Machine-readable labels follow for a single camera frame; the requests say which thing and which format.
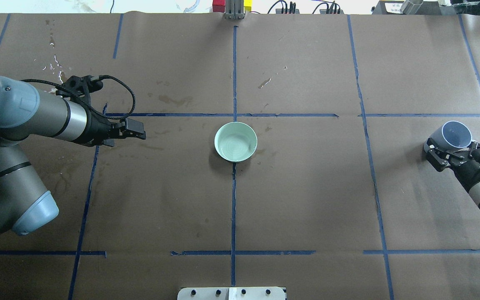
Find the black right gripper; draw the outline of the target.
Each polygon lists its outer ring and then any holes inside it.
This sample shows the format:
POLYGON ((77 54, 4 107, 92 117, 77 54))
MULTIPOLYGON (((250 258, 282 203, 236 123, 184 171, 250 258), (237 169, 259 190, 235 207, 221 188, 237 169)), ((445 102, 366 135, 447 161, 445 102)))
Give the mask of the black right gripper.
POLYGON ((480 182, 480 144, 472 143, 469 150, 457 151, 440 148, 434 139, 427 139, 423 145, 425 159, 437 172, 451 169, 465 191, 480 182))

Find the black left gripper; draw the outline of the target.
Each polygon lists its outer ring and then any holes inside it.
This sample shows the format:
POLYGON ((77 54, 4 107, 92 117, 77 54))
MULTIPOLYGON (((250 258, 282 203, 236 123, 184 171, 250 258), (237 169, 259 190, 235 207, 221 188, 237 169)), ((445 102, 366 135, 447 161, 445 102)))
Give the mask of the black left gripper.
POLYGON ((113 122, 92 112, 86 114, 84 146, 103 145, 108 139, 125 138, 145 140, 147 137, 143 123, 127 117, 113 122))

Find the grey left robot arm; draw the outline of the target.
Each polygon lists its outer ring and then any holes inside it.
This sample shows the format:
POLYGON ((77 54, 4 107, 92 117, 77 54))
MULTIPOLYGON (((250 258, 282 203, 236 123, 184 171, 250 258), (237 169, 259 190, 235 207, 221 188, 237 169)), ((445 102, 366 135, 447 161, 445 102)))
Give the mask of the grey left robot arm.
POLYGON ((136 107, 132 89, 111 75, 71 76, 62 84, 14 80, 0 76, 0 234, 24 236, 59 215, 59 207, 20 143, 30 135, 86 147, 114 146, 115 139, 146 139, 144 125, 131 118, 136 107), (91 94, 109 79, 132 97, 130 111, 107 116, 93 108, 91 94))

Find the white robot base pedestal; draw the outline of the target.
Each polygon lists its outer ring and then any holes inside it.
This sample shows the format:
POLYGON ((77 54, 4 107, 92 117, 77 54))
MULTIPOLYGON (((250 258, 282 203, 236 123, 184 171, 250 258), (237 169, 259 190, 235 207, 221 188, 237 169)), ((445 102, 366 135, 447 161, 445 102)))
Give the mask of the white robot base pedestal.
POLYGON ((278 286, 191 287, 180 289, 177 300, 287 300, 287 292, 278 286))

